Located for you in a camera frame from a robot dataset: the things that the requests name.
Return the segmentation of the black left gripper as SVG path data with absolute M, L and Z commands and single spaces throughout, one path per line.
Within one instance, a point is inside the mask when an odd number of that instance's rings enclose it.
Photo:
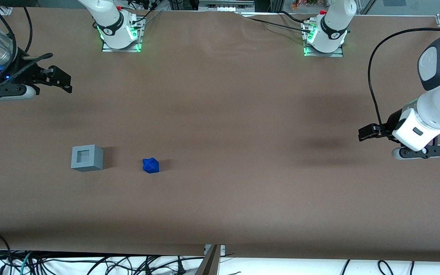
M 371 125 L 367 125 L 358 129 L 358 139 L 360 142 L 365 141 L 367 139 L 379 139 L 381 137 L 381 133 L 390 141 L 395 143 L 401 143 L 398 139 L 393 135 L 393 131 L 398 127 L 398 123 L 400 121 L 400 117 L 402 114 L 402 109 L 400 108 L 396 112 L 392 113 L 386 123 L 377 124 L 372 123 Z

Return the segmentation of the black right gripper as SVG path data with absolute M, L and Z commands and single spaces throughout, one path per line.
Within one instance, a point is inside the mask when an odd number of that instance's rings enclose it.
M 39 94 L 38 85 L 55 86 L 72 93 L 71 76 L 57 66 L 44 69 L 38 61 L 49 59 L 51 53 L 33 58 L 18 48 L 10 64 L 0 70 L 0 94 Z

